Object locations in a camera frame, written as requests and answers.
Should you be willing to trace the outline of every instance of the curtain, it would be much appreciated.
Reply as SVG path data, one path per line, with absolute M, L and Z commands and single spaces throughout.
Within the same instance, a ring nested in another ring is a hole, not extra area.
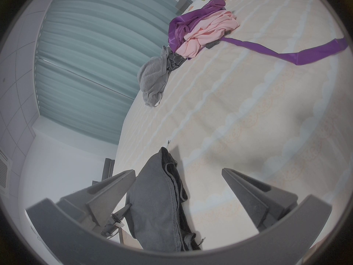
M 139 68 L 168 44 L 175 0 L 53 0 L 38 38 L 40 114 L 118 144 Z

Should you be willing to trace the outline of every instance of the purple strap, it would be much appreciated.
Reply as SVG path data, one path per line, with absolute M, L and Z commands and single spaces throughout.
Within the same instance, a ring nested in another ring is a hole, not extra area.
M 172 52 L 175 53 L 183 44 L 185 34 L 191 32 L 200 20 L 215 12 L 225 10 L 225 5 L 226 2 L 224 0 L 211 0 L 201 9 L 188 12 L 172 19 L 168 30 L 168 42 Z
M 249 41 L 241 41 L 234 38 L 226 38 L 224 36 L 221 38 L 221 40 L 232 43 L 236 46 L 245 47 L 261 54 L 277 57 L 279 59 L 291 62 L 297 66 L 316 62 L 330 55 L 341 52 L 348 47 L 348 43 L 345 38 L 335 38 L 324 45 L 308 48 L 297 53 L 277 53 L 271 49 L 268 49 L 267 47 Z

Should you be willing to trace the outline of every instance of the striped bed sheet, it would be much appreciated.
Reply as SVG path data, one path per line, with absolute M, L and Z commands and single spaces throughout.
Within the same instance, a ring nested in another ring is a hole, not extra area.
M 226 0 L 226 8 L 240 23 L 230 37 L 279 53 L 343 37 L 319 0 Z M 226 42 L 202 50 L 170 74 L 159 106 L 145 106 L 139 92 L 114 174 L 138 174 L 168 145 L 189 196 L 183 203 L 189 226 L 196 241 L 206 238 L 203 250 L 258 233 L 224 181 L 225 167 L 294 192 L 298 203 L 314 194 L 332 204 L 319 241 L 353 188 L 352 59 L 349 48 L 304 66 Z

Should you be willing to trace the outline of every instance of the mattress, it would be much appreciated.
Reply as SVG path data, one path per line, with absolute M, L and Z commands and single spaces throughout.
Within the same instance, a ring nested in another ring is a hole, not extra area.
M 226 0 L 240 27 L 230 37 L 276 52 L 297 52 L 342 38 L 319 0 Z M 170 74 L 159 106 L 132 104 L 114 174 L 136 174 L 161 146 L 178 161 L 188 223 L 201 248 L 258 233 L 221 171 L 232 168 L 278 188 L 332 204 L 318 237 L 338 221 L 353 189 L 353 71 L 346 49 L 294 64 L 221 42 Z M 123 199 L 117 209 L 125 203 Z

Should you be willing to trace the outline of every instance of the pink cloth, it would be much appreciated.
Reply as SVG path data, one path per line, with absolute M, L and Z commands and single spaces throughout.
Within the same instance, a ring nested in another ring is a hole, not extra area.
M 194 29 L 184 36 L 185 42 L 175 51 L 184 58 L 194 58 L 209 42 L 220 39 L 225 31 L 239 26 L 231 11 L 221 10 L 200 20 Z

